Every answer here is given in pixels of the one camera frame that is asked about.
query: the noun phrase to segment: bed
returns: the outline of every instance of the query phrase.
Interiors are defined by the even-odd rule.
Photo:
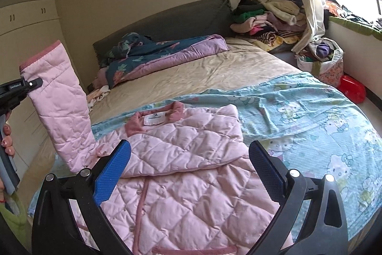
[[[211,0],[208,0],[206,2],[208,5],[204,7],[204,10],[211,8],[212,3]],[[198,5],[199,9],[203,8],[202,3]],[[195,8],[194,4],[181,9],[177,8],[173,11],[173,14],[177,16],[180,13],[184,18],[191,14],[190,8]],[[221,14],[219,19],[224,20],[229,17],[229,11],[227,10],[227,8],[230,10],[229,0],[215,0],[213,8],[213,15],[210,15],[213,18],[209,22],[216,19],[216,13],[221,14],[221,10],[225,11],[225,13]],[[167,18],[171,16],[168,12],[165,15]],[[153,19],[149,19],[148,24],[150,27],[152,27],[152,23]],[[145,32],[144,24],[140,25],[142,27],[140,32]],[[208,28],[209,25],[211,23],[204,25],[203,31],[199,34],[220,33],[223,35],[224,27],[218,30],[216,28],[213,29],[213,27]],[[227,25],[227,23],[221,21],[218,25]],[[122,34],[127,29],[129,29],[128,31],[131,30],[129,27],[126,27],[123,31],[117,31],[117,33]],[[192,35],[198,35],[198,30],[193,30],[193,32]],[[185,38],[184,36],[190,35],[179,35],[175,29],[172,29],[165,35],[161,34],[161,36],[161,40],[172,40],[182,39]],[[110,49],[115,45],[118,40],[117,38],[118,35],[112,34],[94,45],[99,60],[107,48]],[[306,145],[307,137],[304,136],[304,133],[309,135],[310,144],[312,144],[312,141],[313,144],[314,142],[321,142],[323,137],[320,135],[329,135],[332,141],[326,145],[322,144],[323,148],[330,149],[331,146],[334,146],[333,149],[335,149],[337,140],[333,139],[333,137],[349,135],[349,127],[355,128],[355,123],[363,119],[365,121],[363,126],[364,129],[367,128],[367,131],[363,134],[361,141],[364,141],[366,147],[360,146],[360,141],[357,140],[351,141],[350,144],[353,144],[352,147],[357,146],[367,149],[367,156],[371,157],[371,165],[369,167],[373,171],[373,176],[370,176],[370,178],[361,176],[358,180],[354,168],[352,168],[355,167],[354,161],[356,158],[345,152],[342,155],[335,155],[335,152],[333,152],[335,157],[333,155],[330,157],[329,155],[327,160],[323,160],[326,163],[321,163],[322,168],[318,171],[315,171],[314,168],[303,171],[307,176],[317,175],[316,177],[318,177],[328,172],[328,170],[333,172],[333,169],[340,169],[348,177],[346,179],[347,184],[341,185],[341,190],[351,188],[350,182],[353,183],[352,189],[357,189],[357,194],[355,191],[349,191],[346,192],[346,195],[344,194],[344,199],[346,200],[347,198],[345,209],[347,207],[350,208],[351,203],[357,203],[356,207],[353,207],[351,210],[351,213],[354,215],[350,215],[350,223],[354,224],[350,229],[350,236],[354,237],[350,243],[350,248],[353,248],[363,237],[357,235],[357,233],[363,227],[367,229],[367,223],[373,221],[373,215],[375,217],[378,214],[379,207],[381,206],[380,179],[379,176],[375,176],[375,172],[378,171],[377,167],[382,159],[379,159],[381,153],[379,155],[374,154],[374,150],[382,150],[380,147],[381,138],[375,130],[373,131],[373,127],[367,124],[367,118],[365,118],[363,113],[355,105],[347,101],[338,91],[325,87],[309,74],[302,73],[297,68],[245,40],[231,37],[225,40],[230,48],[229,51],[155,72],[114,87],[111,93],[98,103],[90,113],[93,124],[92,130],[96,138],[122,125],[134,111],[163,106],[168,103],[169,99],[177,99],[194,106],[223,106],[222,104],[233,103],[238,107],[239,114],[241,114],[243,134],[246,139],[244,142],[246,144],[249,144],[254,139],[259,139],[264,147],[271,151],[274,156],[284,156],[283,161],[287,167],[295,166],[300,168],[304,167],[304,163],[309,162],[312,156],[308,150],[311,148],[311,145],[303,149],[299,147],[304,144]],[[317,122],[311,125],[310,128],[305,124],[307,128],[301,131],[301,129],[293,128],[289,125],[294,125],[294,122],[297,122],[300,117],[301,120],[303,119],[303,116],[299,114],[304,109],[300,110],[300,107],[293,104],[296,101],[304,103],[303,91],[307,91],[307,95],[304,95],[307,101],[311,101],[312,97],[320,99],[319,107],[322,110],[320,114],[317,114],[319,118],[316,118],[317,116],[313,114]],[[272,135],[268,133],[269,135],[265,136],[259,133],[259,128],[257,128],[257,125],[254,124],[251,118],[255,120],[255,118],[260,117],[258,120],[261,122],[261,114],[266,115],[269,112],[267,110],[268,107],[262,107],[261,103],[256,102],[257,98],[272,99],[275,96],[279,98],[285,97],[285,100],[283,103],[280,103],[280,101],[273,103],[275,110],[272,114],[278,114],[278,118],[281,121],[280,124],[289,126],[288,129],[291,131],[289,133],[280,131],[280,133],[273,133]],[[333,107],[334,105],[341,107],[343,111],[336,110]],[[292,110],[292,114],[288,114],[288,109]],[[352,113],[357,118],[351,119],[349,115]],[[358,130],[363,131],[362,127],[359,125],[358,127]],[[317,133],[312,134],[312,129],[315,129]],[[296,146],[299,148],[297,153],[305,153],[306,155],[295,158],[287,157],[287,154],[284,152],[290,152]],[[365,162],[366,160],[367,158],[364,156],[361,161]],[[41,181],[51,171],[53,165],[55,166],[53,171],[57,175],[67,174],[67,169],[55,155],[53,145],[48,138],[20,183],[19,195],[26,206],[29,205],[36,190],[41,185]],[[299,219],[300,223],[302,217],[303,213],[301,213]],[[298,233],[298,228],[294,230],[295,234]]]

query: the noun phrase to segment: floor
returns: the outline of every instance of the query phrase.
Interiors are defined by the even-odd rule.
[[[382,136],[382,112],[368,98],[357,106],[368,117],[378,134]]]

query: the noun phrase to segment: jacket sleeve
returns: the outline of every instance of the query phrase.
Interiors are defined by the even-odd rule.
[[[42,87],[29,93],[57,153],[72,172],[95,158],[86,94],[60,41],[20,65],[27,81],[42,78]]]

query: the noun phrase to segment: blue gripper pad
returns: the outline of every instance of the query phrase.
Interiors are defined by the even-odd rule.
[[[128,141],[123,140],[117,148],[116,153],[95,180],[93,198],[98,206],[109,200],[131,157],[131,146]]]
[[[280,204],[284,203],[284,180],[268,158],[267,151],[259,141],[254,141],[249,146],[249,159],[272,201]]]

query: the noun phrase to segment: pile of clothes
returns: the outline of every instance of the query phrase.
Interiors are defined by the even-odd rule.
[[[240,0],[232,14],[231,29],[265,51],[291,49],[306,29],[302,0]]]
[[[93,109],[92,107],[97,103],[100,102],[110,93],[109,86],[103,86],[100,89],[94,90],[90,94],[86,96],[87,100],[87,108],[89,109],[89,112],[91,112]]]
[[[299,55],[301,60],[305,62],[327,62],[333,58],[334,46],[329,41],[310,42]]]
[[[328,15],[330,17],[344,18],[349,21],[372,27],[373,29],[382,32],[382,18],[377,18],[375,21],[368,21],[352,13],[344,5],[340,6],[336,0],[326,0],[324,10],[329,12]]]
[[[343,50],[329,38],[314,40],[299,52],[297,66],[321,82],[337,88],[343,76]]]

